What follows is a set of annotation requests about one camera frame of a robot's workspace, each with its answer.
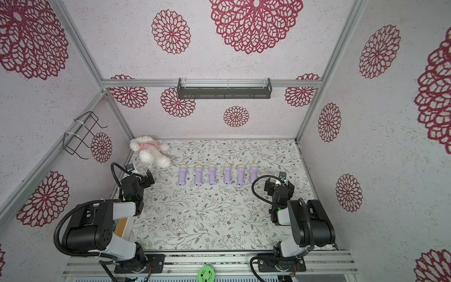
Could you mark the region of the purple flashlight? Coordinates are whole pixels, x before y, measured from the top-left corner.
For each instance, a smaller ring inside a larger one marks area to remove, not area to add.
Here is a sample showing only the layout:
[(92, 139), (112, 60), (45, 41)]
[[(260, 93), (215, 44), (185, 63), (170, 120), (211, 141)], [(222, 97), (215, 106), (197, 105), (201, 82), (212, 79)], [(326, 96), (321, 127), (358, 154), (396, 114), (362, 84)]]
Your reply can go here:
[(195, 185), (201, 186), (203, 183), (203, 167), (202, 165), (198, 165), (195, 168)]
[(224, 183), (225, 184), (231, 184), (231, 165), (230, 164), (226, 164), (224, 165)]
[(185, 166), (185, 165), (180, 166), (180, 175), (179, 175), (179, 180), (178, 180), (179, 186), (184, 186), (186, 184), (187, 170), (188, 170), (187, 166)]
[(245, 184), (245, 166), (242, 164), (237, 167), (237, 184), (238, 186)]
[(253, 184), (258, 178), (258, 166), (256, 164), (252, 164), (250, 166), (250, 183)]
[(214, 186), (216, 185), (217, 181), (216, 181), (216, 171), (217, 171), (217, 167), (216, 165), (210, 165), (209, 168), (209, 183), (210, 185)]

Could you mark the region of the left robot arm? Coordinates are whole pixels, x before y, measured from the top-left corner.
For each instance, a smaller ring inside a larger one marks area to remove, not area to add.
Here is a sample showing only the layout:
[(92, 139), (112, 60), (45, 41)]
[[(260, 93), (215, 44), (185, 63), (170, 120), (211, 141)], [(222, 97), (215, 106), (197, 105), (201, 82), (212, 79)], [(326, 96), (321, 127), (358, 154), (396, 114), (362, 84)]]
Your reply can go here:
[(71, 257), (99, 257), (99, 264), (109, 276), (108, 265), (114, 264), (119, 273), (152, 271), (152, 265), (138, 242), (130, 242), (116, 235), (116, 220), (141, 215), (144, 190), (155, 183), (148, 170), (140, 175), (121, 168), (126, 173), (116, 179), (121, 195), (117, 199), (92, 200), (77, 205), (57, 224), (53, 242), (56, 249)]

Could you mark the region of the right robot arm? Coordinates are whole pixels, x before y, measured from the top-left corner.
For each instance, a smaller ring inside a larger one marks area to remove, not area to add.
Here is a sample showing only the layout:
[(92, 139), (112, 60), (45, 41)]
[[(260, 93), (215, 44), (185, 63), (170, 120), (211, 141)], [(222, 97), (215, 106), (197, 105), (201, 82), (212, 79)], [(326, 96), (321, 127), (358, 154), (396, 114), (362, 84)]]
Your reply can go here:
[(264, 175), (251, 182), (252, 193), (265, 203), (271, 204), (271, 221), (277, 226), (288, 226), (291, 236), (273, 247), (273, 254), (260, 254), (250, 259), (250, 269), (256, 279), (262, 282), (254, 269), (259, 271), (297, 272), (305, 270), (304, 257), (316, 247), (335, 243), (334, 227), (319, 200), (292, 199), (295, 186), (286, 179), (285, 173), (277, 176)]

